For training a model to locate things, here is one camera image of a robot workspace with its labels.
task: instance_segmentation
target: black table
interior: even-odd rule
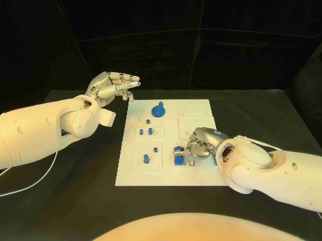
[[[46,101],[84,91],[52,91]],[[322,150],[282,90],[134,91],[136,99],[209,99],[218,129],[248,136],[285,150],[322,155]],[[203,212],[239,217],[294,234],[322,240],[316,212],[275,201],[259,191],[244,195],[229,187],[115,187],[127,101],[114,127],[59,152],[54,169],[28,191],[0,198],[0,240],[88,240],[144,217]],[[0,194],[25,188],[42,177],[54,160],[15,167],[0,178]]]

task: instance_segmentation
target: white board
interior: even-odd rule
[[[166,115],[154,117],[151,109],[160,101],[164,103]],[[195,159],[195,166],[190,166],[187,158],[186,165],[174,164],[174,147],[186,147],[189,137],[198,127],[216,129],[208,99],[130,102],[117,186],[228,186],[218,173],[213,156],[206,160]]]

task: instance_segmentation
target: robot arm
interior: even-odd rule
[[[98,125],[111,127],[115,113],[103,109],[117,95],[134,101],[130,88],[140,77],[104,72],[85,95],[0,115],[0,169],[35,162],[90,137]]]
[[[174,155],[196,158],[216,155],[219,174],[241,193],[254,189],[275,200],[322,212],[322,157],[284,151],[267,152],[271,145],[238,136],[229,138],[210,128],[196,128],[187,150]]]

